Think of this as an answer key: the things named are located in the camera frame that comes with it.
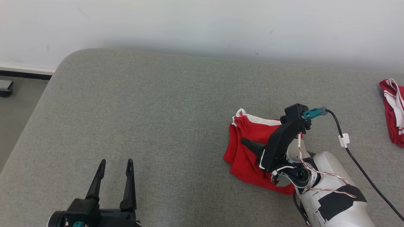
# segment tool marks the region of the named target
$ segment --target white wall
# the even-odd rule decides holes
[[[403,0],[0,0],[0,64],[171,53],[404,72]]]

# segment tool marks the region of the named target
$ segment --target folded red clothing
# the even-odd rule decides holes
[[[259,168],[257,156],[241,143],[241,138],[247,138],[266,144],[280,124],[279,120],[259,118],[240,109],[230,124],[230,141],[223,159],[231,165],[230,172],[243,182],[291,195],[294,186],[275,186],[271,182],[272,175]]]
[[[383,89],[387,128],[392,143],[404,147],[404,87],[399,86],[393,79],[382,80],[379,83]]]

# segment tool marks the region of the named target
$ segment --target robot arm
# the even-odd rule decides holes
[[[272,173],[271,180],[277,186],[295,186],[301,201],[300,206],[296,205],[308,226],[374,226],[366,212],[365,197],[338,160],[326,151],[309,154],[300,141],[299,134],[310,129],[310,119],[327,114],[325,108],[310,111],[305,105],[295,104],[285,113],[282,125],[266,145],[242,139],[257,155],[259,167]]]

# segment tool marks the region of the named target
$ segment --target floor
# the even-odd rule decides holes
[[[7,98],[0,97],[0,172],[27,124],[48,80],[0,76],[12,80],[14,88]]]

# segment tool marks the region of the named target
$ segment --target black tape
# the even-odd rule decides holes
[[[354,201],[367,202],[362,192],[355,186],[344,185],[338,188],[337,191],[348,192],[349,194],[356,196],[356,198],[331,192],[330,194],[319,199],[318,202],[321,206],[319,207],[318,211],[320,212],[321,216],[328,221],[337,214],[350,208],[354,204]]]

